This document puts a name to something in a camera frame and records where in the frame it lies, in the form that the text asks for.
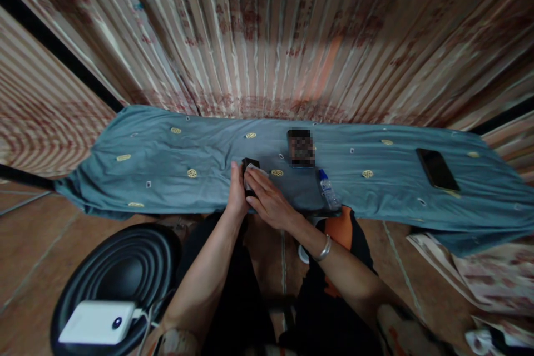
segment speaker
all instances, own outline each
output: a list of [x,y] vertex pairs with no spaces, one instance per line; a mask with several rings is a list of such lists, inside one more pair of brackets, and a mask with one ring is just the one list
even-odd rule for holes
[[[62,344],[61,331],[83,300],[134,301],[147,310],[176,289],[181,245],[165,226],[147,223],[127,227],[102,242],[78,266],[56,304],[50,327],[54,355],[124,355],[140,344],[146,320],[132,323],[126,338],[116,345]],[[172,294],[154,308],[154,321],[165,312]]]

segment tiled floor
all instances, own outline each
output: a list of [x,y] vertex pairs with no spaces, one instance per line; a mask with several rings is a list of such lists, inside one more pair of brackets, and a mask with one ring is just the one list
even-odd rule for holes
[[[0,212],[41,191],[0,185]],[[0,217],[0,354],[47,355],[48,328],[63,286],[77,265],[100,242],[122,228],[145,221],[117,222],[82,214],[66,199],[47,195]],[[361,220],[374,266],[382,279],[441,338],[469,354],[463,333],[476,309],[459,295],[404,238],[409,227]],[[266,298],[297,295],[308,266],[288,234],[253,219],[245,242]],[[282,313],[272,314],[277,334]]]

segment man's left hand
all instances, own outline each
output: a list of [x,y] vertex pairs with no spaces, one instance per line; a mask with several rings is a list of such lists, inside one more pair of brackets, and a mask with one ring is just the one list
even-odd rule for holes
[[228,195],[228,206],[226,206],[226,209],[241,222],[249,211],[249,207],[249,204],[245,200],[245,187],[243,186],[241,165],[232,161],[230,194]]

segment blue fabric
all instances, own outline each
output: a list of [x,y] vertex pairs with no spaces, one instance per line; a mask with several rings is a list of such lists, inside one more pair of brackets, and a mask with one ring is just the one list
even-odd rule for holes
[[[312,132],[316,170],[291,168],[293,128]],[[459,195],[430,185],[418,147],[443,155]],[[245,157],[267,172],[282,171],[271,180],[298,210],[326,206],[316,175],[324,169],[357,217],[436,230],[458,256],[534,231],[534,188],[479,136],[437,128],[203,118],[135,105],[117,115],[56,189],[85,212],[116,219],[212,212],[226,205],[230,162]]]

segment white power bank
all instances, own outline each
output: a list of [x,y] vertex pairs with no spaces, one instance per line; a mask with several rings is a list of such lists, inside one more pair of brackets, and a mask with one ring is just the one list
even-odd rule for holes
[[59,342],[116,345],[132,323],[134,302],[84,300],[61,331]]

